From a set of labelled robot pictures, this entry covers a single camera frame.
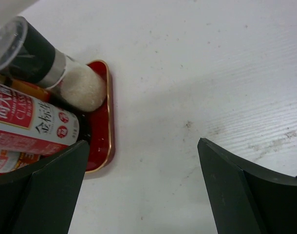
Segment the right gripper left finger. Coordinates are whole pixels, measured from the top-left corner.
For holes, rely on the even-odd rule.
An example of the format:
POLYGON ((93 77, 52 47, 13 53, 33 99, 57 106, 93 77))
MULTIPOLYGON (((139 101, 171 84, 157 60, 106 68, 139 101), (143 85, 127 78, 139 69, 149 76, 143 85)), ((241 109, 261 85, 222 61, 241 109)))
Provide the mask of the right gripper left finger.
POLYGON ((0 175, 0 234, 68 233, 89 151, 82 140, 0 175))

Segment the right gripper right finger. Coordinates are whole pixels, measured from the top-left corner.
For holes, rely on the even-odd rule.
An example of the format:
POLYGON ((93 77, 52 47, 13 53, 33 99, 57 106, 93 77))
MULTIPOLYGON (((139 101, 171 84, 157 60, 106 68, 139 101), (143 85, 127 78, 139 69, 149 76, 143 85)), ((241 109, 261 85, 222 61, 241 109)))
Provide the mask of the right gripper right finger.
POLYGON ((212 141, 198 142, 217 232, 297 234, 297 176, 239 157, 212 141))

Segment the jar with white pink lid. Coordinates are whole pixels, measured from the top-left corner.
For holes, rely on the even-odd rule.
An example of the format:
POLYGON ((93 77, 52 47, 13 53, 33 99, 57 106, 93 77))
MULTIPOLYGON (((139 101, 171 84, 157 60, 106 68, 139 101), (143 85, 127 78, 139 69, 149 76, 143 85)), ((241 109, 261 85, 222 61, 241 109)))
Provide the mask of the jar with white pink lid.
POLYGON ((41 155, 0 149, 0 175, 33 164, 40 159, 41 155))

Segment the tall clear bottle black cap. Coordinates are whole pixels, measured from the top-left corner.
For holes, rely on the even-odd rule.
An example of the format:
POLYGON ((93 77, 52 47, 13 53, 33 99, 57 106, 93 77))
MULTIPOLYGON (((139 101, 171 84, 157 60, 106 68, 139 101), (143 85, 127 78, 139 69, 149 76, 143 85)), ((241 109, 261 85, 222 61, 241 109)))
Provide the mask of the tall clear bottle black cap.
POLYGON ((49 156, 81 140, 84 117, 0 84, 0 149, 49 156))

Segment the red lid sauce jar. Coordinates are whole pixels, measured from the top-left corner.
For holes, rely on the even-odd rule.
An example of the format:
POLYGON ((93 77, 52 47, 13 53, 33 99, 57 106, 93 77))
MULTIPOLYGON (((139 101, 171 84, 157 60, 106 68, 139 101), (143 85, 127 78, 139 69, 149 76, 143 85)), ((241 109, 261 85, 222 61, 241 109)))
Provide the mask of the red lid sauce jar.
POLYGON ((11 79, 5 76, 0 75, 0 84, 8 86, 12 89, 25 93, 27 95, 33 96, 38 98, 42 101, 49 102, 50 100, 50 93, 46 90, 39 88, 36 85, 20 81, 17 79, 11 79))

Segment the jar with dark grey lid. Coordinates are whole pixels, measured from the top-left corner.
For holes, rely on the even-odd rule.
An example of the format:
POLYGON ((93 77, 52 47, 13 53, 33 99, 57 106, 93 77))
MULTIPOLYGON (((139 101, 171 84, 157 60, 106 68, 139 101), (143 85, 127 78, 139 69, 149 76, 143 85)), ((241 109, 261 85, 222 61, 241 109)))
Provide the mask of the jar with dark grey lid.
POLYGON ((107 96, 100 75, 56 49, 22 16, 0 27, 0 74, 45 89, 83 112, 95 111, 107 96))

